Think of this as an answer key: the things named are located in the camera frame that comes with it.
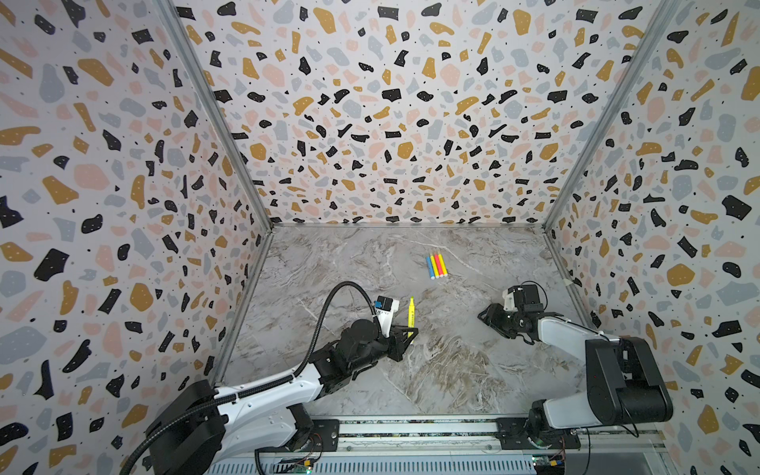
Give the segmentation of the pink highlighter pen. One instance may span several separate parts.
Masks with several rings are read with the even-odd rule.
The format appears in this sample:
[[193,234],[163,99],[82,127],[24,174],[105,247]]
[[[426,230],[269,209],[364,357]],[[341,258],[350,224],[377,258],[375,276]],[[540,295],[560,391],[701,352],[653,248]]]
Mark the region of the pink highlighter pen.
[[439,253],[436,253],[433,256],[433,261],[435,262],[435,272],[437,273],[437,277],[441,278],[445,276],[445,271],[443,270],[443,266],[441,265],[441,255]]

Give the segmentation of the blue highlighter pen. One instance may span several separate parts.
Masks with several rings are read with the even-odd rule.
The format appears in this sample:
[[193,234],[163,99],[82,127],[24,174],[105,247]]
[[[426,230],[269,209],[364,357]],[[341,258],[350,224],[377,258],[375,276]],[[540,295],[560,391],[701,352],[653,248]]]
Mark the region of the blue highlighter pen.
[[429,271],[429,278],[435,280],[435,266],[431,261],[431,256],[426,256],[427,270]]

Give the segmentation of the yellow highlighter pen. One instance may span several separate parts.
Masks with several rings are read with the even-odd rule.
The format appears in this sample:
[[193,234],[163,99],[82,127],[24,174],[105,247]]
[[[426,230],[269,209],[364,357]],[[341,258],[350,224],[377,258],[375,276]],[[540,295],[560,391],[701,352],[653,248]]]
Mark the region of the yellow highlighter pen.
[[445,259],[443,258],[443,255],[439,253],[437,255],[437,259],[439,260],[439,267],[441,268],[441,276],[447,276],[447,266],[445,265]]
[[416,305],[414,297],[410,298],[408,307],[408,327],[413,328],[416,323]]
[[434,279],[439,278],[439,270],[437,269],[437,264],[435,263],[435,257],[433,255],[429,256],[429,263],[431,263],[431,275],[433,275]]

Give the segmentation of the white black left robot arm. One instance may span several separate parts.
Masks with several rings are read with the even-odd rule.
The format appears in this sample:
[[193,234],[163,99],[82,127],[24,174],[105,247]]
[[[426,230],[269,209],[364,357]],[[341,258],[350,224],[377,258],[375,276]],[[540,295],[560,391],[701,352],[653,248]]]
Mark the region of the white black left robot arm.
[[344,388],[384,358],[402,360],[418,334],[397,325],[384,334],[377,319],[361,319],[315,350],[302,370],[234,387],[191,384],[146,431],[152,470],[203,474],[236,455],[301,448],[314,431],[306,404]]

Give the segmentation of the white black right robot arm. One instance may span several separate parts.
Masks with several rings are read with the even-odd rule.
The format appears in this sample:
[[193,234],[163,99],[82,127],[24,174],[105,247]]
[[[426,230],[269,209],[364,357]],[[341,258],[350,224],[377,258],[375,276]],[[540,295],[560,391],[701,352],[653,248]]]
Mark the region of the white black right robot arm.
[[618,426],[637,435],[640,425],[671,420],[674,405],[645,340],[608,336],[549,312],[544,295],[538,283],[526,281],[477,316],[504,338],[541,342],[585,364],[586,389],[532,403],[520,435],[535,447],[553,447],[574,429]]

